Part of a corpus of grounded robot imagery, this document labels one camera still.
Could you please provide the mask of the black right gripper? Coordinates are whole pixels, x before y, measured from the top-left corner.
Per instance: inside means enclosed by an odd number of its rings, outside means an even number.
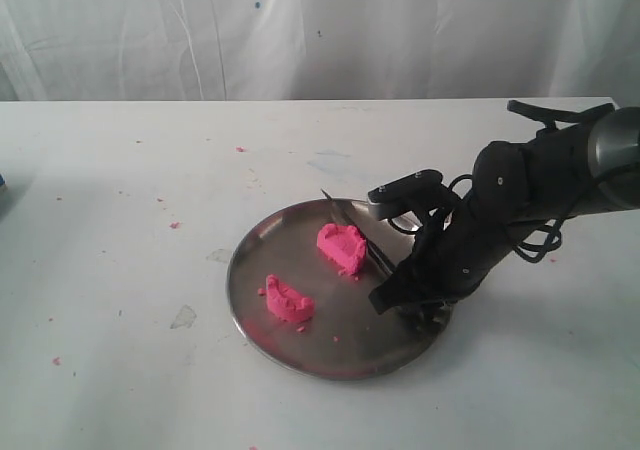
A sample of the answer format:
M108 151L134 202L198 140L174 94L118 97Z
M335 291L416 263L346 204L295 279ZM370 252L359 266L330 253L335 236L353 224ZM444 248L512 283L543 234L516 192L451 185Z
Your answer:
M512 251L508 225L514 215L515 200L505 195L465 195L447 228L369 293L376 313L399 307L410 332L439 335L453 310L444 302L468 297Z

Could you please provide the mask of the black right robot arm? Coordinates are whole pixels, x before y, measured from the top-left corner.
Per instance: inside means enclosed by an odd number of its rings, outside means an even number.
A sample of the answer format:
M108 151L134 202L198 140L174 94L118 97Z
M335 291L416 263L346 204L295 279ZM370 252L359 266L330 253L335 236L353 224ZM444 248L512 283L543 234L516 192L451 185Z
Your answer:
M525 143L494 141L459 195L433 169L370 191L370 214L420 223L410 254L369 296L377 313L432 316L478 289L507 255L537 263L562 243L563 224L639 206L639 111L603 104L581 112L508 103L540 124Z

